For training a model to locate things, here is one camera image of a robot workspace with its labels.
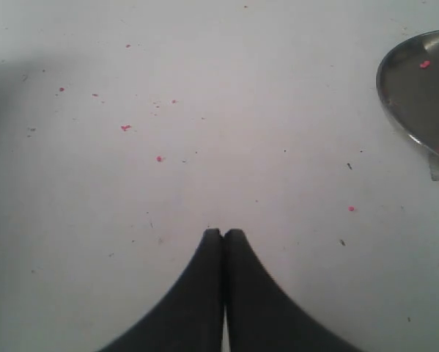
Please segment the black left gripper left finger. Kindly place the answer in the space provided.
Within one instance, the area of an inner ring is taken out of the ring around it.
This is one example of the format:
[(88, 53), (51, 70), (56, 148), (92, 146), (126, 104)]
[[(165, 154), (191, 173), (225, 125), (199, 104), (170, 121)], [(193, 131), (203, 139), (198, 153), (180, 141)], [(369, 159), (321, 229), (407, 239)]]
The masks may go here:
[(137, 323), (103, 351), (220, 351), (224, 327), (223, 237), (204, 231), (180, 277)]

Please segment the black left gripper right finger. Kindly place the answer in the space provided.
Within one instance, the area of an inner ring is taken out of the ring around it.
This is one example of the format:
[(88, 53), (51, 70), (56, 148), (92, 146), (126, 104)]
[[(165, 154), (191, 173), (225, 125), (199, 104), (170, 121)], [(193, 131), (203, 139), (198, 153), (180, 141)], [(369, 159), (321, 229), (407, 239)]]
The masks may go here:
[(231, 351), (358, 350), (278, 286), (239, 229), (224, 235), (223, 291)]

